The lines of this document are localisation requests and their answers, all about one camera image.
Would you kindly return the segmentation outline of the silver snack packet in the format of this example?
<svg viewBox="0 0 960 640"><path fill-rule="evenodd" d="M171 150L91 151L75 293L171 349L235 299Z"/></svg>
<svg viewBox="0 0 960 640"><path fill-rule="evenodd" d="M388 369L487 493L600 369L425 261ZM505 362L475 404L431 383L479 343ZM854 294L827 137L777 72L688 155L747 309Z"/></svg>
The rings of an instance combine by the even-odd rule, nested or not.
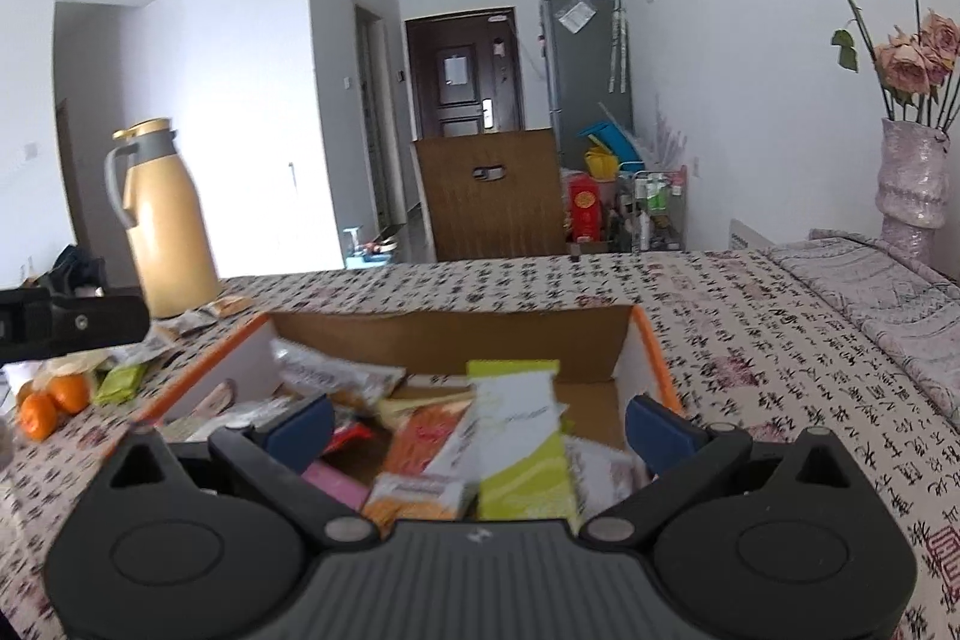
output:
<svg viewBox="0 0 960 640"><path fill-rule="evenodd" d="M286 383L319 393L352 393L366 403L389 396L407 375L404 367L339 359L288 339L272 339L270 351Z"/></svg>

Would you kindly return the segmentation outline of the orange cracker snack packet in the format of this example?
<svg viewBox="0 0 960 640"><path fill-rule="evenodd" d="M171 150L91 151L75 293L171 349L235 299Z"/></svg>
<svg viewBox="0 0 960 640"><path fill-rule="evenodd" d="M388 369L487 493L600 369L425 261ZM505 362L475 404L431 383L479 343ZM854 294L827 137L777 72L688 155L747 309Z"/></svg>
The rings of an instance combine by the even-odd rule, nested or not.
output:
<svg viewBox="0 0 960 640"><path fill-rule="evenodd" d="M374 525L391 528L398 520L457 520L466 502L464 482L382 473L361 512Z"/></svg>

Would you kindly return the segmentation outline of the green white snack bag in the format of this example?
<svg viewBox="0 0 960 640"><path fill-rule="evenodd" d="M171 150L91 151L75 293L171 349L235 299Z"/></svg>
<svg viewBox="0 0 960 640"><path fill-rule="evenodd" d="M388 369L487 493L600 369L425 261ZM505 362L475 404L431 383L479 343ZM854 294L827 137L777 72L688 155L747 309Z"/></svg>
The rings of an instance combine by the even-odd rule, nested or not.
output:
<svg viewBox="0 0 960 640"><path fill-rule="evenodd" d="M579 528L555 359L473 359L477 516L483 521L563 520Z"/></svg>

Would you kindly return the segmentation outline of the pink snack bag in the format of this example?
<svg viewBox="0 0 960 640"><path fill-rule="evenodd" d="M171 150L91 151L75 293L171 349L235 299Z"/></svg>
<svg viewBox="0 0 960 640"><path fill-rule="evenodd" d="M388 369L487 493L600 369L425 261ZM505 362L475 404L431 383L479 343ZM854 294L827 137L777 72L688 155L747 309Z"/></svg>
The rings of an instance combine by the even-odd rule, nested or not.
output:
<svg viewBox="0 0 960 640"><path fill-rule="evenodd" d="M324 461L314 461L301 473L302 479L319 491L335 498L337 502L347 505L348 509L359 510L363 507L370 487L338 471Z"/></svg>

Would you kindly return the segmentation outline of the orange tangerine rear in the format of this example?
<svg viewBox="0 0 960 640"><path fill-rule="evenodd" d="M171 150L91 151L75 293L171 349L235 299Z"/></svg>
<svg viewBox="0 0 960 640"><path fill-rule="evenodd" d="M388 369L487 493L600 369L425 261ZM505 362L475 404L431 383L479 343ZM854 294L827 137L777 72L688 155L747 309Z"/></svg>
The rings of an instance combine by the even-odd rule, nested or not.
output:
<svg viewBox="0 0 960 640"><path fill-rule="evenodd" d="M53 404L69 416L81 413L91 403L91 388L83 374L56 375L46 386L46 393Z"/></svg>

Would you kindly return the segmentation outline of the orange tangerine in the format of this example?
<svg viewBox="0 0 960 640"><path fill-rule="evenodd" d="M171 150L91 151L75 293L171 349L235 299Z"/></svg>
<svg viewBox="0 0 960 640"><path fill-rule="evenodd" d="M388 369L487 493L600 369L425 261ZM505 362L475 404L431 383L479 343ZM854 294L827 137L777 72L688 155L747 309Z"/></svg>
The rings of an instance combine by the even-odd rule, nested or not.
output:
<svg viewBox="0 0 960 640"><path fill-rule="evenodd" d="M46 386L46 393L53 404L69 416L81 413L91 403L91 388L83 374L56 375Z"/></svg>
<svg viewBox="0 0 960 640"><path fill-rule="evenodd" d="M18 408L20 429L32 442L43 442L59 424L57 404L46 392L31 392L21 399Z"/></svg>

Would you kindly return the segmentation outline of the orange tangerine front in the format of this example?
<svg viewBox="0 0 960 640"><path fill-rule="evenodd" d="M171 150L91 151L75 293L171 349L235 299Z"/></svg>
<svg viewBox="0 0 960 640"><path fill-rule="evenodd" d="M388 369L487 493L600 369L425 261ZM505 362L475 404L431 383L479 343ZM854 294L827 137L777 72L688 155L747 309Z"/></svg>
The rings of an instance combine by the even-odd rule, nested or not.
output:
<svg viewBox="0 0 960 640"><path fill-rule="evenodd" d="M57 404L46 392L31 392L21 399L18 408L20 429L32 442L43 442L59 424Z"/></svg>

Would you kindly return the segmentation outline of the beige thermos jug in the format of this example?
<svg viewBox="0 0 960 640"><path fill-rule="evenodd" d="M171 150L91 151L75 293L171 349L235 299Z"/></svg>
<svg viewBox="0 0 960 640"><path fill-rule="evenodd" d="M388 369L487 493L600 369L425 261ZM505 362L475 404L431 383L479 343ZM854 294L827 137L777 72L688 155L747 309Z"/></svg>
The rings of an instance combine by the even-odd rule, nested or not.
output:
<svg viewBox="0 0 960 640"><path fill-rule="evenodd" d="M151 317L171 319L220 294L199 193L166 117L112 135L104 159L110 208L125 230Z"/></svg>

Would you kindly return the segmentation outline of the red pumpkin cardboard box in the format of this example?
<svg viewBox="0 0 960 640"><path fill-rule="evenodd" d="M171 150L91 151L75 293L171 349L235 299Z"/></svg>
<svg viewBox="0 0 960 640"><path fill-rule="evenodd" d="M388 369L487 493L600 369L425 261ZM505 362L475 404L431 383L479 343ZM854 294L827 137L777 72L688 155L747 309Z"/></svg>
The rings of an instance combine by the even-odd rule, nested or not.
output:
<svg viewBox="0 0 960 640"><path fill-rule="evenodd" d="M281 380L270 351L274 338L339 359L404 367L407 375L376 403L352 393L314 392ZM649 395L670 411L682 408L643 310L613 305L516 314L259 315L195 360L142 417L153 424L194 422L195 440L205 440L218 425L274 396L324 395L379 425L348 470L370 492L382 473L454 479L466 484L462 515L478 518L477 417L467 377L473 359L560 362L553 390L579 526L619 503L644 470L623 448L630 399Z"/></svg>

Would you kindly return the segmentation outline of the calligraphy print tablecloth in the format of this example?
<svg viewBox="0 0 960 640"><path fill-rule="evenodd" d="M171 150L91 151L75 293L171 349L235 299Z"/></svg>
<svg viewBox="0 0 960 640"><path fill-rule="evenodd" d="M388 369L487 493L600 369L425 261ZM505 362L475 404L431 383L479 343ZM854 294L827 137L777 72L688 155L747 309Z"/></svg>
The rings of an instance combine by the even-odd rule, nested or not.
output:
<svg viewBox="0 0 960 640"><path fill-rule="evenodd" d="M639 305L686 412L763 440L832 427L918 554L900 632L958 632L958 291L827 237L766 252L594 255L252 276L260 310L379 314Z"/></svg>

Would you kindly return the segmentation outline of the red gift box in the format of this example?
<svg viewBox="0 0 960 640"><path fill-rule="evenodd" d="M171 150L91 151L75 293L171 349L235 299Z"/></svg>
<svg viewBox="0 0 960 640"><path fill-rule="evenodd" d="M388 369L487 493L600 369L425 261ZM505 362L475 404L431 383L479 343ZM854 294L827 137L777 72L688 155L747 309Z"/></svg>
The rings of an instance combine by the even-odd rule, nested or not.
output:
<svg viewBox="0 0 960 640"><path fill-rule="evenodd" d="M568 213L571 239L578 244L600 242L604 238L604 213L601 192L589 174L568 179Z"/></svg>

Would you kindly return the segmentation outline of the wooden chair back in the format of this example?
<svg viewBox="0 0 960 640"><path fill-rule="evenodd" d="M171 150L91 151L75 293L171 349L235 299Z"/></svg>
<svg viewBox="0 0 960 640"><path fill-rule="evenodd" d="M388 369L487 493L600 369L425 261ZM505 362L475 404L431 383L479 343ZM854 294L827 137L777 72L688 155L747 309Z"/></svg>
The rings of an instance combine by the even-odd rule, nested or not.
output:
<svg viewBox="0 0 960 640"><path fill-rule="evenodd" d="M568 252L562 171L550 130L415 143L434 255L522 259Z"/></svg>

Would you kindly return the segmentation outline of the pink textured vase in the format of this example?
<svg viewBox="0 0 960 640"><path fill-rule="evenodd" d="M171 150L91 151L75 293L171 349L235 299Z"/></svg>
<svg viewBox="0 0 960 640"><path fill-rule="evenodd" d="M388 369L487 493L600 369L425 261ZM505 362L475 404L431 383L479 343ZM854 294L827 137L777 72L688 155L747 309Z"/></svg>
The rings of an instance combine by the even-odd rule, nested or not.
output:
<svg viewBox="0 0 960 640"><path fill-rule="evenodd" d="M950 142L916 122L882 122L882 161L875 206L882 241L917 262L931 263L935 234L946 225Z"/></svg>

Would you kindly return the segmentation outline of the grey refrigerator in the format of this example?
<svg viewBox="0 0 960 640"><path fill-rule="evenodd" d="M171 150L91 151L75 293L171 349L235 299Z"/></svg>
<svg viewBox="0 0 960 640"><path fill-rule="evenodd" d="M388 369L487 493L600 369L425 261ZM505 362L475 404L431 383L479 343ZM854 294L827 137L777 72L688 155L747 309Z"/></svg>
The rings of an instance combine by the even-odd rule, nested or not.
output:
<svg viewBox="0 0 960 640"><path fill-rule="evenodd" d="M583 169L587 129L633 130L630 53L620 0L540 0L548 117L560 163Z"/></svg>

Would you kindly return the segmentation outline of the dark brown entrance door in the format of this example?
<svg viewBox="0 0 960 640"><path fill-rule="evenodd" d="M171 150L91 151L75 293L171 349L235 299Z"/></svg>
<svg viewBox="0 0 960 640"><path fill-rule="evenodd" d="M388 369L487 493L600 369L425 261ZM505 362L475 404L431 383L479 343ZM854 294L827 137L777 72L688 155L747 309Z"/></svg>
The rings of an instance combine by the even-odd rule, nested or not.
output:
<svg viewBox="0 0 960 640"><path fill-rule="evenodd" d="M523 130L512 8L410 19L405 34L418 138Z"/></svg>

